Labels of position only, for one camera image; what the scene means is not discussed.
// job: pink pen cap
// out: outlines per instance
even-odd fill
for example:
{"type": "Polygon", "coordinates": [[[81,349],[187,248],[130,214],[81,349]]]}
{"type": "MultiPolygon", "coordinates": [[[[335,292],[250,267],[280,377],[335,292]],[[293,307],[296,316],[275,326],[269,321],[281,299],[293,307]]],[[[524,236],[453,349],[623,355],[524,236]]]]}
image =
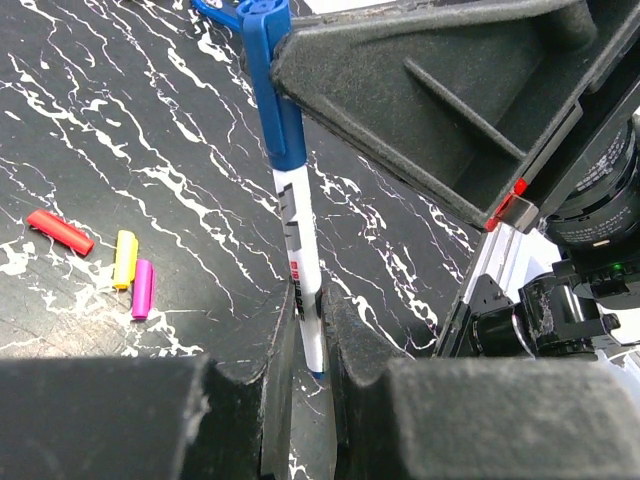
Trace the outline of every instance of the pink pen cap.
{"type": "Polygon", "coordinates": [[[133,283],[133,311],[136,320],[146,320],[153,308],[153,294],[156,283],[156,272],[148,260],[136,262],[136,276],[133,283]]]}

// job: pen cap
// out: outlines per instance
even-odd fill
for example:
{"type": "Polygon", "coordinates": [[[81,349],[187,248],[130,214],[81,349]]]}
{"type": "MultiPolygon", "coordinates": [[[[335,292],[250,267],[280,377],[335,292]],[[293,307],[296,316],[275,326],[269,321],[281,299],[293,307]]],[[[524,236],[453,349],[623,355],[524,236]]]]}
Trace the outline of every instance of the pen cap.
{"type": "Polygon", "coordinates": [[[87,255],[95,245],[95,242],[84,232],[45,210],[33,212],[27,217],[27,223],[80,255],[87,255]]]}
{"type": "Polygon", "coordinates": [[[136,280],[133,284],[132,316],[136,320],[143,320],[149,316],[153,308],[156,272],[148,260],[140,259],[136,263],[136,280]]]}
{"type": "Polygon", "coordinates": [[[129,288],[136,275],[138,239],[128,230],[118,232],[116,243],[116,265],[113,270],[113,286],[118,290],[129,288]]]}
{"type": "Polygon", "coordinates": [[[276,45],[291,31],[288,0],[247,0],[236,9],[271,166],[281,172],[307,161],[300,107],[271,83],[276,45]]]}

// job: black marbled surface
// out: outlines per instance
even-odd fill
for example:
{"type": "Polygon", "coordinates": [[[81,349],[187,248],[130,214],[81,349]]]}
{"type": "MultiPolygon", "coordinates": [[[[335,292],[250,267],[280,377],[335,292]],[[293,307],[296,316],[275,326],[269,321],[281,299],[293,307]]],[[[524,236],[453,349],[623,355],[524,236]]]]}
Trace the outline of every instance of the black marbled surface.
{"type": "MultiPolygon", "coordinates": [[[[209,351],[288,275],[239,38],[188,0],[9,0],[0,27],[0,356],[209,351]],[[94,251],[29,229],[36,208],[94,251]],[[142,324],[111,288],[119,229],[157,271],[142,324]]],[[[477,235],[306,127],[325,278],[396,348],[428,354],[477,235]]],[[[327,392],[296,355],[292,478],[322,480],[327,392]]]]}

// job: blue pen cap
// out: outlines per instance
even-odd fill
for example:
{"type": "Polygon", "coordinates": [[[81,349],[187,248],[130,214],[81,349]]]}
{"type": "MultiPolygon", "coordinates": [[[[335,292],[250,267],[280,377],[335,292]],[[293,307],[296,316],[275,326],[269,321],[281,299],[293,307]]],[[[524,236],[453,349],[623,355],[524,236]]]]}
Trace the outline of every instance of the blue pen cap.
{"type": "Polygon", "coordinates": [[[240,31],[240,20],[238,20],[236,9],[224,1],[220,2],[218,8],[209,5],[205,0],[191,0],[191,6],[214,22],[229,27],[234,32],[240,31]]]}
{"type": "Polygon", "coordinates": [[[291,31],[289,1],[247,0],[237,13],[271,166],[294,170],[307,161],[302,112],[278,95],[270,78],[275,47],[291,31]]]}

